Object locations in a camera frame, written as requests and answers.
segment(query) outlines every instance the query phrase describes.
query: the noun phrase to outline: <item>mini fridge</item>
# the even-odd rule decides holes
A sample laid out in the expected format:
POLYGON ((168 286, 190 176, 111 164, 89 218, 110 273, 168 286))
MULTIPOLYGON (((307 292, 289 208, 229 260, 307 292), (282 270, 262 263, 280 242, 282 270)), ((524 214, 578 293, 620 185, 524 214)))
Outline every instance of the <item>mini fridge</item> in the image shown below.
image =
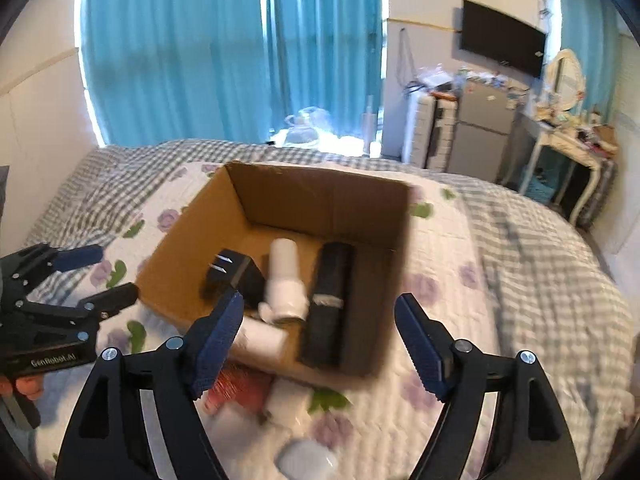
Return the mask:
POLYGON ((508 105, 506 90, 466 83, 458 102, 447 173, 496 181, 516 114, 508 105))

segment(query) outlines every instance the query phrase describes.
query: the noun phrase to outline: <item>blue gripper pad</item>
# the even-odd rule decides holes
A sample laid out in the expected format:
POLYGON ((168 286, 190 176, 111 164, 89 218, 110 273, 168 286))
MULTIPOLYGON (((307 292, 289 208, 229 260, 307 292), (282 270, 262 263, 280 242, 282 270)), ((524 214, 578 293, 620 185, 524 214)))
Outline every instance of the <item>blue gripper pad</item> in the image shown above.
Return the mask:
POLYGON ((216 380, 242 323, 244 299, 239 292, 235 292, 228 303, 218 303, 216 308, 219 307, 223 308, 224 312, 218 318, 218 322, 196 358, 195 377, 190 387, 194 399, 200 398, 216 380))
POLYGON ((104 253, 100 245, 87 245, 68 251, 58 251, 53 260, 53 269, 60 272, 80 269, 102 261, 104 253))
POLYGON ((422 324, 432 323, 412 294, 402 294, 394 308, 396 326, 422 386, 445 402, 451 387, 447 384, 443 360, 422 324))

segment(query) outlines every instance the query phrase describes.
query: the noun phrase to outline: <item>finger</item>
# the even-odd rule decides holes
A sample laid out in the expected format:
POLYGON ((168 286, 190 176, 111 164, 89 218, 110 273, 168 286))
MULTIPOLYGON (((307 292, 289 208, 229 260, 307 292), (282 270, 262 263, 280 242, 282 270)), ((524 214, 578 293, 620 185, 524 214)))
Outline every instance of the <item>finger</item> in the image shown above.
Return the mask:
POLYGON ((0 395, 9 395, 13 390, 9 380, 4 376, 0 376, 0 395))
POLYGON ((44 384, 42 376, 21 377, 15 381, 16 389, 24 396, 35 395, 39 393, 44 384))
POLYGON ((31 394, 31 395, 27 395, 25 397, 27 397, 27 399, 29 399, 29 400, 38 400, 42 396, 43 393, 44 393, 44 390, 40 390, 39 392, 36 392, 34 394, 31 394))

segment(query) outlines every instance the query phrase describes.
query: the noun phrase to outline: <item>television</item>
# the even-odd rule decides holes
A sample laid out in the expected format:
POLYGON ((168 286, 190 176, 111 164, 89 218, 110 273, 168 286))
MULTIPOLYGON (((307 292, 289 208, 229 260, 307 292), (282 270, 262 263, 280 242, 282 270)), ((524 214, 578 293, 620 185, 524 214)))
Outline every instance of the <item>television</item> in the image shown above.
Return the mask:
POLYGON ((464 0, 460 48, 540 77, 546 34, 527 23, 464 0))

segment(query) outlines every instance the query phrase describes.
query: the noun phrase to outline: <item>white bottle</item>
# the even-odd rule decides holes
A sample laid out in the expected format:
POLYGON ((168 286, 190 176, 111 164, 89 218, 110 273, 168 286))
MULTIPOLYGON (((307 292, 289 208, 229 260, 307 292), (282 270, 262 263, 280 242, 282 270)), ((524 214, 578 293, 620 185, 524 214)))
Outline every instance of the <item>white bottle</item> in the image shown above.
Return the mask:
POLYGON ((258 313, 267 323, 284 319, 306 319, 309 301, 305 284, 300 281, 298 246, 288 238, 271 242, 269 279, 264 299, 258 304, 258 313))

